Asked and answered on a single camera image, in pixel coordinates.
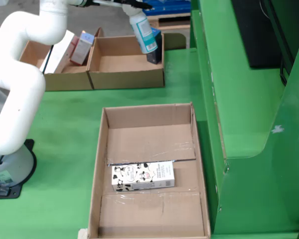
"robotic arm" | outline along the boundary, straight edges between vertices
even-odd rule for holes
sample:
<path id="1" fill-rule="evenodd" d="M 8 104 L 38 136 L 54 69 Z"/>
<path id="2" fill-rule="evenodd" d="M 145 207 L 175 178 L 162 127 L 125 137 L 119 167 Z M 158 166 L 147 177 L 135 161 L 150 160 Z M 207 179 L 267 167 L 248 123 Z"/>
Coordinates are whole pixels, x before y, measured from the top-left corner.
<path id="1" fill-rule="evenodd" d="M 142 8 L 136 0 L 40 0 L 40 14 L 14 12 L 0 28 L 0 87 L 10 91 L 0 105 L 0 195 L 19 187 L 33 173 L 35 157 L 24 145 L 45 92 L 44 75 L 35 66 L 19 62 L 27 41 L 54 45 L 67 30 L 68 4 L 122 7 L 144 54 L 157 49 Z M 5 95 L 0 91 L 0 103 Z"/>
<path id="2" fill-rule="evenodd" d="M 19 62 L 21 53 L 28 40 L 54 45 L 63 39 L 68 4 L 123 7 L 132 26 L 140 19 L 147 19 L 141 8 L 151 8 L 136 0 L 41 0 L 39 15 L 21 11 L 9 15 L 0 28 L 0 87 L 10 90 L 0 113 L 0 156 L 21 148 L 45 91 L 43 74 L 36 67 Z M 142 52 L 153 51 L 146 48 L 138 28 L 133 29 Z"/>

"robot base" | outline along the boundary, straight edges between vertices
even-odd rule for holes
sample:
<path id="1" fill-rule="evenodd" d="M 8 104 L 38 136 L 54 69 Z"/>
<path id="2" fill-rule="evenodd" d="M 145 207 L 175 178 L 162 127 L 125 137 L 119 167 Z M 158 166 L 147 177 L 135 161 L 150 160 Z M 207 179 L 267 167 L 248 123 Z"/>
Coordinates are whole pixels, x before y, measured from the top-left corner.
<path id="1" fill-rule="evenodd" d="M 36 169 L 36 157 L 35 154 L 33 153 L 32 149 L 34 147 L 34 140 L 33 139 L 27 139 L 24 143 L 24 145 L 27 147 L 27 149 L 31 152 L 33 156 L 33 168 L 29 175 L 19 184 L 10 187 L 9 194 L 7 196 L 0 196 L 0 199 L 13 199 L 13 198 L 18 198 L 21 194 L 22 186 L 24 183 L 26 183 L 30 177 L 34 174 L 34 171 Z"/>

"box flap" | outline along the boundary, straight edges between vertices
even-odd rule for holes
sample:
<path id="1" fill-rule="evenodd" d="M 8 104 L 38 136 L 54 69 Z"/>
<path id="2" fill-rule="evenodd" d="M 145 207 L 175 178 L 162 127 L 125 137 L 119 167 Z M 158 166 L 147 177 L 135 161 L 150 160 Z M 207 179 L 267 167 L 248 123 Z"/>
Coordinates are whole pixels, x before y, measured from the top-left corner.
<path id="1" fill-rule="evenodd" d="M 190 124 L 109 130 L 108 164 L 195 159 Z"/>
<path id="2" fill-rule="evenodd" d="M 110 128 L 130 128 L 190 123 L 190 104 L 105 108 Z"/>
<path id="3" fill-rule="evenodd" d="M 173 238 L 203 234 L 198 192 L 102 197 L 99 238 Z"/>

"white spray bottle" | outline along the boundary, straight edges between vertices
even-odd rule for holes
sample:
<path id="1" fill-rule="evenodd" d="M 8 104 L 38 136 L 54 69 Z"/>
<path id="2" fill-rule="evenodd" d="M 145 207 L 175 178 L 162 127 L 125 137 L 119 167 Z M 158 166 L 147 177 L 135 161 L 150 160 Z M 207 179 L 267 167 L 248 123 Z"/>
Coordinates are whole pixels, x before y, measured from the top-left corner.
<path id="1" fill-rule="evenodd" d="M 124 4 L 123 11 L 130 17 L 130 24 L 140 44 L 143 54 L 148 54 L 157 49 L 150 23 L 145 13 L 140 8 Z"/>

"green metal panel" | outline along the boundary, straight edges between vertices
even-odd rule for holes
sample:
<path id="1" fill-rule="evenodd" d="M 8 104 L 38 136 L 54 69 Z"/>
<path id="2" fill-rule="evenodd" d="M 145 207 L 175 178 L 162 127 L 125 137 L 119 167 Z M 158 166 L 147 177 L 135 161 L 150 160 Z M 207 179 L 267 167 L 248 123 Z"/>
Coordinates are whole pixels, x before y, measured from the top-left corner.
<path id="1" fill-rule="evenodd" d="M 210 68 L 208 64 L 208 52 L 205 47 L 205 37 L 203 34 L 201 14 L 198 10 L 191 12 L 191 22 L 193 24 L 192 35 L 197 42 L 197 53 L 200 66 L 200 74 L 202 80 L 202 91 L 205 98 L 205 110 L 207 112 L 206 133 L 204 137 L 205 145 L 203 149 L 203 161 L 205 169 L 206 188 L 208 193 L 209 215 L 211 221 L 211 229 L 213 231 L 217 208 L 218 208 L 218 195 L 221 192 L 223 181 L 223 169 L 225 161 L 221 148 L 221 141 L 219 136 L 219 129 L 217 123 L 217 116 L 215 112 L 215 104 L 213 98 L 212 81 Z"/>
<path id="2" fill-rule="evenodd" d="M 200 5 L 226 155 L 257 155 L 284 90 L 279 69 L 249 67 L 231 0 Z"/>
<path id="3" fill-rule="evenodd" d="M 264 151 L 227 161 L 216 233 L 299 229 L 299 52 Z"/>

